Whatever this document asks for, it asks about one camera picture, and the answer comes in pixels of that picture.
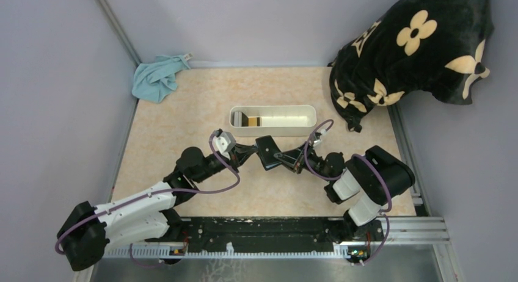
flower pattern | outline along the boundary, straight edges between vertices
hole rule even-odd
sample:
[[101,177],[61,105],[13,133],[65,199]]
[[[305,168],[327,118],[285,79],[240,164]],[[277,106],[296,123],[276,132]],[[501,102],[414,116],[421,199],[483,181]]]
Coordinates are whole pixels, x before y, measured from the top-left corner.
[[356,101],[356,96],[354,93],[347,92],[343,93],[338,88],[338,82],[335,81],[335,88],[337,88],[338,94],[340,94],[340,97],[337,99],[338,105],[340,105],[342,108],[347,107],[349,104],[353,105],[358,109],[360,112],[367,113],[367,108],[365,108],[365,105],[363,105],[361,102]]
[[372,35],[374,30],[381,24],[381,21],[375,21],[374,24],[365,31],[361,36],[359,36],[354,42],[351,44],[351,46],[356,47],[356,53],[358,54],[358,57],[362,55],[363,46],[365,45],[365,42],[367,42],[367,39]]
[[414,54],[419,49],[421,40],[430,37],[436,31],[437,22],[427,19],[428,12],[421,10],[410,21],[410,27],[405,27],[399,32],[396,42],[399,46],[405,47],[407,56]]
[[487,78],[487,76],[491,72],[481,63],[485,45],[486,41],[484,40],[476,47],[474,57],[470,55],[464,55],[453,59],[450,63],[446,64],[445,66],[445,68],[449,68],[458,73],[470,75],[464,83],[464,90],[462,91],[462,97],[464,99],[468,98],[469,90],[473,82],[475,82],[478,78]]
[[376,96],[367,95],[367,97],[378,106],[392,105],[404,95],[404,91],[388,95],[387,89],[378,79],[374,81],[374,92],[376,92]]

table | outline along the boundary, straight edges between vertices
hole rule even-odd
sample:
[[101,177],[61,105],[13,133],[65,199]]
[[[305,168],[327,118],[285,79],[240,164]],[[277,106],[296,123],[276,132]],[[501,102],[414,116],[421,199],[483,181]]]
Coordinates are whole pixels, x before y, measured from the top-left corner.
[[[331,118],[335,126],[316,148],[319,156],[341,151],[345,159],[364,154],[379,145],[399,157],[398,146],[386,108],[377,107],[363,120],[361,133],[346,130],[329,93],[330,68],[222,68],[184,70],[177,75],[178,89],[159,104],[140,101],[137,107],[113,200],[140,192],[162,180],[189,146],[210,153],[208,138],[218,128],[229,130],[230,109],[247,105],[309,104],[318,123]],[[251,145],[255,138],[237,137]],[[305,137],[276,137],[281,150],[301,145]],[[283,167],[264,171],[252,156],[239,168],[241,183],[217,195],[196,195],[175,209],[182,217],[324,217],[342,216],[360,197],[341,205],[331,203],[325,181],[303,171],[300,175]],[[215,190],[235,182],[223,171],[198,187]],[[410,192],[395,197],[389,215],[415,215]]]

black blanket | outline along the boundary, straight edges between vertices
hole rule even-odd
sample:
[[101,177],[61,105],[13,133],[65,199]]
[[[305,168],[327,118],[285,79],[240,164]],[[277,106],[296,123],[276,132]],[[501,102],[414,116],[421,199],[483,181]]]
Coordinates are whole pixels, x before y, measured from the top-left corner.
[[375,106],[414,90],[471,104],[470,87],[489,75],[481,59],[492,31],[489,0],[400,0],[330,63],[333,104],[357,132]]

towel tag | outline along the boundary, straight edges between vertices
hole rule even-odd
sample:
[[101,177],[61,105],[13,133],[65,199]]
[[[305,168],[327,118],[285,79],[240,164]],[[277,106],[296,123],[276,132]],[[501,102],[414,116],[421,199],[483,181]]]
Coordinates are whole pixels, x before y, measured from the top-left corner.
[[185,59],[185,61],[188,61],[189,59],[193,58],[193,55],[192,55],[192,53],[189,52],[189,53],[185,54],[183,56],[183,58]]

metal frame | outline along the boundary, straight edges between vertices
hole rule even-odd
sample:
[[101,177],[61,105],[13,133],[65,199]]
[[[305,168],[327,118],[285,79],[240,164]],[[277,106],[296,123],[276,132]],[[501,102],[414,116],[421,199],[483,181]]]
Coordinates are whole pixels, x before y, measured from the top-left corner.
[[[131,44],[128,36],[126,35],[124,29],[120,25],[117,20],[115,14],[110,8],[107,0],[96,0],[99,8],[104,14],[107,22],[113,28],[115,34],[119,38],[122,46],[128,53],[131,60],[134,62],[135,66],[141,63],[141,59]],[[425,188],[423,187],[423,180],[420,177],[419,168],[417,165],[417,161],[415,159],[412,144],[407,136],[407,131],[403,125],[403,118],[401,115],[401,109],[399,106],[392,105],[388,108],[388,112],[390,115],[390,119],[392,121],[392,125],[394,128],[395,137],[397,140],[397,144],[399,147],[399,152],[401,154],[401,160],[403,160],[414,172],[416,175],[415,185],[411,188],[412,190],[412,198],[414,200],[415,206],[424,206],[426,208],[426,212],[431,214],[431,208],[429,207],[429,201],[426,199]],[[382,226],[386,229],[386,222],[384,219],[381,219]],[[450,237],[448,235],[448,231],[446,225],[444,223],[443,218],[441,217],[391,217],[390,218],[390,235],[387,241],[387,245],[433,245],[435,256],[437,259],[437,268],[440,272],[442,279],[444,281],[464,281],[460,268],[457,264],[457,259],[455,257],[455,253],[451,247]],[[358,242],[344,242],[340,244],[341,247],[345,246],[353,246],[358,245]],[[159,244],[159,245],[146,245],[146,244],[138,244],[135,249],[142,249],[139,247],[144,247],[144,249],[151,249],[153,247],[155,250],[151,251],[137,251],[137,256],[139,258],[158,258],[165,253],[170,252],[171,248],[179,248],[181,244]],[[338,248],[334,253],[325,253],[324,255],[319,255],[319,253],[308,253],[307,255],[297,255],[293,253],[274,253],[274,254],[242,254],[242,253],[234,253],[231,248],[227,249],[227,252],[221,253],[220,255],[215,255],[216,253],[206,253],[205,255],[196,254],[192,255],[192,258],[294,258],[294,257],[311,257],[311,258],[333,258],[339,256],[343,258],[343,253],[340,251],[341,248]],[[107,258],[109,257],[121,257],[122,254],[127,256],[128,248],[122,248],[113,253],[108,253]],[[93,270],[95,266],[92,266],[86,270],[81,272],[76,272],[74,276],[74,282],[88,282],[90,281]]]

